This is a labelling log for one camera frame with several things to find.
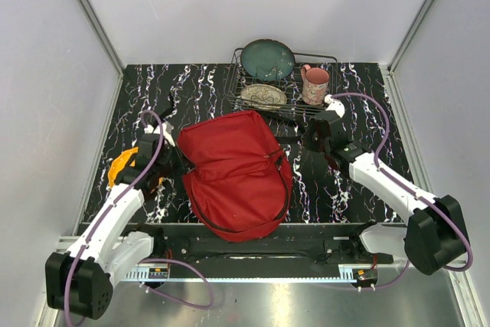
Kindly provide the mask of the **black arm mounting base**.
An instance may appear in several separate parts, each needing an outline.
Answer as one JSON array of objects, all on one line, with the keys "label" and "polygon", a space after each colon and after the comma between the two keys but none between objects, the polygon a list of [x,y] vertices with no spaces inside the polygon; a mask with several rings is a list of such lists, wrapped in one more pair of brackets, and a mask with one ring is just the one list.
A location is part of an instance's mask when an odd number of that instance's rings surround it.
[{"label": "black arm mounting base", "polygon": [[356,224],[281,224],[270,235],[245,242],[231,242],[214,234],[203,224],[129,224],[122,231],[156,236],[154,255],[196,263],[211,259],[292,257],[327,263],[373,263],[388,265],[387,254],[356,254],[349,249]]}]

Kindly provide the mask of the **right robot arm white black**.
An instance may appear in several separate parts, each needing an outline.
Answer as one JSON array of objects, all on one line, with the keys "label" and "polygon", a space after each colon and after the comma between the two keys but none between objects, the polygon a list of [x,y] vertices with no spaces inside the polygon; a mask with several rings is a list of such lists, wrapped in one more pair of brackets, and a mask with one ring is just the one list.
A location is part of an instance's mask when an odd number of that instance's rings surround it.
[{"label": "right robot arm white black", "polygon": [[461,206],[454,197],[438,198],[398,175],[350,139],[334,111],[311,118],[303,143],[322,154],[330,168],[379,197],[404,223],[402,227],[378,223],[359,227],[347,245],[354,262],[364,263],[376,253],[389,254],[404,257],[421,273],[431,275],[451,269],[451,263],[465,255],[462,268],[469,268],[472,249]]}]

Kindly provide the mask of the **red backpack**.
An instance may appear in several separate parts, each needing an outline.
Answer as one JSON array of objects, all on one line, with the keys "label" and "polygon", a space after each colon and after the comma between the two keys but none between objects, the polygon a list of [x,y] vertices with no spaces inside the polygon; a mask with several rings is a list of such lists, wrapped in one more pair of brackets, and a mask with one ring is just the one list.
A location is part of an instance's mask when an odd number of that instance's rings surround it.
[{"label": "red backpack", "polygon": [[265,117],[243,110],[183,128],[176,147],[195,169],[182,180],[191,211],[218,237],[245,242],[270,235],[292,199],[292,169]]}]

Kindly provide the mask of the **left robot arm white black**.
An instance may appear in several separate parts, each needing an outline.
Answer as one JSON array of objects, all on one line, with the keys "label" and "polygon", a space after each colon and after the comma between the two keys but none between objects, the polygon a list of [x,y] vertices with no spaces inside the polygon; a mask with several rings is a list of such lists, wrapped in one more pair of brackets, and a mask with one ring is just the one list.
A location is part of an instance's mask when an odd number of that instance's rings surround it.
[{"label": "left robot arm white black", "polygon": [[122,152],[108,171],[110,192],[89,227],[64,253],[52,253],[45,264],[47,304],[68,314],[98,319],[117,284],[140,260],[165,255],[161,234],[147,227],[133,230],[121,244],[119,235],[164,178],[181,168],[172,135],[163,129],[145,133],[136,147]]}]

